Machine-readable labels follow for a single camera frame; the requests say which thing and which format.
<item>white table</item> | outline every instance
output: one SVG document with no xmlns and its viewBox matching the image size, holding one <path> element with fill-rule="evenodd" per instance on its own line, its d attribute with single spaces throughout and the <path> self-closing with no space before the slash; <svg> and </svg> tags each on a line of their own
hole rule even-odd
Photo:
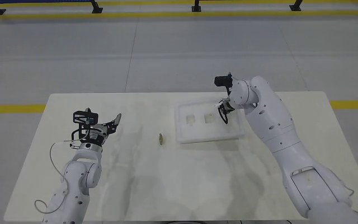
<svg viewBox="0 0 358 224">
<path fill-rule="evenodd" d="M 358 190 L 358 166 L 323 92 L 281 92 L 302 142 L 350 188 Z M 271 152 L 246 120 L 239 140 L 178 144 L 174 108 L 179 102 L 225 93 L 51 95 L 12 193 L 6 221 L 41 221 L 34 200 L 48 202 L 59 186 L 49 161 L 53 142 L 77 128 L 76 110 L 90 107 L 99 122 L 122 120 L 103 149 L 103 173 L 85 220 L 289 220 L 301 219 L 287 196 Z M 164 145 L 158 142 L 164 135 Z M 74 151 L 54 149 L 62 167 Z M 358 210 L 358 194 L 353 196 Z"/>
</svg>

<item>square slot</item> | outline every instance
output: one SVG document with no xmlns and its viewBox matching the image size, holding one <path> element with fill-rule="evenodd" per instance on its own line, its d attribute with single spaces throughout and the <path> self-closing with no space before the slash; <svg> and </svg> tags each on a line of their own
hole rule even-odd
<svg viewBox="0 0 358 224">
<path fill-rule="evenodd" d="M 195 123 L 195 116 L 193 114 L 186 116 L 186 123 L 192 126 Z"/>
<path fill-rule="evenodd" d="M 210 124 L 215 121 L 215 116 L 214 116 L 214 114 L 205 114 L 204 119 L 205 119 L 206 124 Z"/>
</svg>

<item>floor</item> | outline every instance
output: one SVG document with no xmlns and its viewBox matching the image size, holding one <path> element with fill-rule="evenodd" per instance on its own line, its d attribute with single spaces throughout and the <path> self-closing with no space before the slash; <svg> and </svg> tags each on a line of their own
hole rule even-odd
<svg viewBox="0 0 358 224">
<path fill-rule="evenodd" d="M 18 20 L 0 30 L 0 104 L 45 104 L 52 93 L 224 91 L 213 80 L 228 72 L 263 76 L 275 91 L 358 100 L 357 17 Z M 358 161 L 358 111 L 335 113 Z M 40 118 L 0 115 L 1 216 Z"/>
</svg>

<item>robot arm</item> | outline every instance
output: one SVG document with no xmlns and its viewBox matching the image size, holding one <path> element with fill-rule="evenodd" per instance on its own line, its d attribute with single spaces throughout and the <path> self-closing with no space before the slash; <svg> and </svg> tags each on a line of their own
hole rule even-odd
<svg viewBox="0 0 358 224">
<path fill-rule="evenodd" d="M 61 172 L 61 186 L 54 192 L 46 208 L 43 223 L 45 224 L 81 224 L 90 202 L 89 189 L 95 188 L 101 176 L 102 145 L 109 134 L 116 132 L 121 119 L 119 114 L 114 120 L 104 124 L 97 124 L 98 114 L 86 111 L 77 111 L 73 114 L 73 122 L 78 123 L 78 132 L 81 144 L 71 148 L 76 154 L 65 164 Z"/>
<path fill-rule="evenodd" d="M 279 164 L 286 192 L 301 216 L 317 224 L 357 223 L 344 183 L 309 154 L 291 114 L 265 79 L 235 80 L 228 74 L 216 77 L 215 84 L 228 92 L 218 107 L 223 120 L 227 123 L 226 115 L 234 109 L 244 109 L 252 130 Z"/>
</svg>

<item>cable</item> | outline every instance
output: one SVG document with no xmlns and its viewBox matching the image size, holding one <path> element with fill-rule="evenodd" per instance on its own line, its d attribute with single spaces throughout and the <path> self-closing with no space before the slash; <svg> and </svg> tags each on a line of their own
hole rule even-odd
<svg viewBox="0 0 358 224">
<path fill-rule="evenodd" d="M 42 213 L 42 214 L 51 214 L 51 213 L 56 212 L 56 211 L 62 206 L 62 204 L 63 204 L 63 202 L 65 201 L 65 198 L 66 198 L 66 196 L 67 196 L 67 194 L 68 194 L 68 180 L 65 178 L 65 176 L 64 176 L 64 175 L 57 169 L 57 167 L 55 166 L 55 163 L 54 163 L 54 161 L 52 160 L 52 154 L 51 154 L 51 153 L 52 153 L 52 148 L 53 148 L 54 145 L 57 144 L 57 143 L 76 142 L 76 141 L 83 140 L 84 138 L 86 138 L 86 137 L 88 136 L 89 133 L 90 133 L 90 131 L 87 130 L 87 133 L 86 133 L 86 135 L 85 135 L 83 138 L 75 139 L 75 140 L 64 140 L 64 141 L 62 141 L 62 142 L 55 142 L 55 143 L 53 143 L 52 146 L 50 147 L 50 161 L 51 161 L 53 167 L 55 168 L 55 170 L 58 172 L 58 174 L 65 180 L 65 182 L 66 182 L 66 190 L 63 191 L 64 197 L 63 197 L 63 199 L 62 199 L 61 204 L 60 204 L 55 210 L 53 210 L 53 211 L 51 211 L 51 212 L 43 212 L 43 211 L 39 210 L 39 208 L 37 207 L 36 202 L 41 202 L 42 204 L 44 204 L 45 207 L 46 207 L 46 209 L 47 209 L 47 204 L 46 204 L 43 200 L 35 200 L 35 201 L 34 201 L 34 206 L 35 206 L 35 209 L 36 209 L 38 212 L 40 212 L 40 213 Z"/>
<path fill-rule="evenodd" d="M 350 190 L 350 191 L 352 192 L 352 193 L 349 195 L 349 197 L 354 194 L 354 190 L 353 190 L 353 189 L 350 189 L 349 187 L 347 187 L 347 186 L 345 186 L 345 185 L 344 185 L 344 187 L 345 187 L 347 190 Z"/>
</svg>

